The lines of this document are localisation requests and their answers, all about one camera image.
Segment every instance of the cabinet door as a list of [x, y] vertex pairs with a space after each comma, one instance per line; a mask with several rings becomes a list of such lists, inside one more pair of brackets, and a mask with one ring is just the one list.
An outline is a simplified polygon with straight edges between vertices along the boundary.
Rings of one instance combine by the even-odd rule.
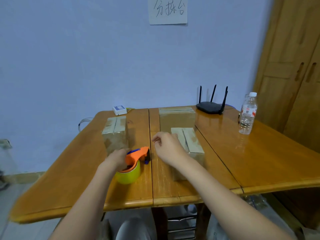
[[273, 41], [255, 88], [256, 118], [282, 133], [320, 34], [320, 0], [283, 0], [280, 8], [270, 21]]
[[320, 153], [320, 41], [314, 50], [283, 133]]

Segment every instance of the cardboard box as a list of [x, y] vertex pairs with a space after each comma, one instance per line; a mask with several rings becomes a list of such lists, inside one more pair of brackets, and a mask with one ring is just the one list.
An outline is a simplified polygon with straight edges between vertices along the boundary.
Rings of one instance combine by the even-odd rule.
[[159, 108], [160, 130], [171, 132], [171, 128], [193, 128], [196, 113], [191, 107]]
[[129, 148], [126, 116], [108, 118], [102, 137], [108, 155], [114, 150]]
[[[171, 128], [171, 133], [178, 134], [178, 139], [182, 147], [188, 152], [189, 156], [195, 159], [201, 166], [205, 163], [205, 152], [200, 145], [193, 128]], [[186, 180], [186, 178], [175, 168], [172, 169], [173, 180]]]

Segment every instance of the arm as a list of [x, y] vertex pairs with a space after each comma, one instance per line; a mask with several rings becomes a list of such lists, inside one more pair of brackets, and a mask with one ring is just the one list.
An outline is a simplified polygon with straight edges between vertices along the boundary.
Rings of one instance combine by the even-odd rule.
[[116, 150], [98, 166], [90, 184], [54, 230], [50, 240], [96, 238], [109, 185], [116, 171], [126, 167], [127, 152], [126, 149]]
[[152, 139], [157, 155], [176, 168], [200, 194], [206, 206], [233, 240], [292, 238], [244, 200], [220, 184], [189, 157], [176, 134], [158, 132]]

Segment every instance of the black router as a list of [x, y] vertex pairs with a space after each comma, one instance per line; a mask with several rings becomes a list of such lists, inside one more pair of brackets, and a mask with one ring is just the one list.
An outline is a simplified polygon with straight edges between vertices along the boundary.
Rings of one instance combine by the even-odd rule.
[[214, 91], [216, 90], [216, 86], [217, 86], [217, 84], [214, 85], [214, 89], [213, 89], [213, 93], [212, 93], [210, 102], [201, 102], [202, 87], [200, 86], [199, 103], [196, 105], [196, 107], [207, 114], [222, 114], [222, 112], [224, 110], [224, 105], [226, 103], [226, 97], [227, 97], [227, 93], [228, 93], [228, 87], [226, 87], [226, 93], [224, 94], [223, 102], [220, 105], [220, 104], [216, 104], [216, 103], [212, 102], [212, 99], [214, 98]]

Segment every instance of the yellow tape roll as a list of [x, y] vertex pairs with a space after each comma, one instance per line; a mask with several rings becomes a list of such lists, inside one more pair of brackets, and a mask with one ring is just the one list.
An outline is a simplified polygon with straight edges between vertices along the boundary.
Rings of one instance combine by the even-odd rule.
[[134, 183], [138, 177], [140, 176], [140, 161], [137, 161], [136, 167], [130, 172], [116, 172], [115, 178], [120, 184], [132, 184]]

